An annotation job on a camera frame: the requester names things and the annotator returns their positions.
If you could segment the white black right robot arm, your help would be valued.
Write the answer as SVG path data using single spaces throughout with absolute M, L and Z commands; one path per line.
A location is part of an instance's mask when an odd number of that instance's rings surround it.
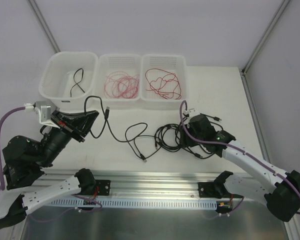
M 247 172 L 253 179 L 244 179 L 231 171 L 223 171 L 204 186 L 203 193 L 211 198 L 233 194 L 256 201 L 277 219 L 289 222 L 300 215 L 300 173 L 287 172 L 260 159 L 225 130 L 216 131 L 207 118 L 193 109 L 185 113 L 188 122 L 181 122 L 181 142 L 197 144 Z

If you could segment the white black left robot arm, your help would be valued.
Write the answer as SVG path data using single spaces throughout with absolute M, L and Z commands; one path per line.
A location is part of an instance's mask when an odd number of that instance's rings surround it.
M 4 190 L 0 190 L 0 230 L 22 222 L 27 215 L 45 204 L 67 195 L 91 194 L 96 185 L 92 172 L 78 170 L 74 176 L 42 190 L 26 192 L 44 175 L 53 161 L 71 140 L 84 142 L 99 112 L 65 113 L 55 110 L 51 114 L 53 126 L 40 141 L 26 136 L 13 137 L 2 150 Z

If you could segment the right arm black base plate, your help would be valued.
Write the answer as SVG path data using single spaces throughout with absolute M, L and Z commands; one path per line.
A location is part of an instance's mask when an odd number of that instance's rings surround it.
M 217 182 L 198 182 L 198 194 L 200 198 L 230 198 L 231 194 L 226 190 L 222 183 Z

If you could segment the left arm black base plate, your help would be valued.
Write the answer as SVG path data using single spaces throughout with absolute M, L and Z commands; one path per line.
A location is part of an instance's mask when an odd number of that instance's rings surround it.
M 111 190 L 111 181 L 104 179 L 96 179 L 95 185 L 88 195 L 96 196 L 109 196 Z

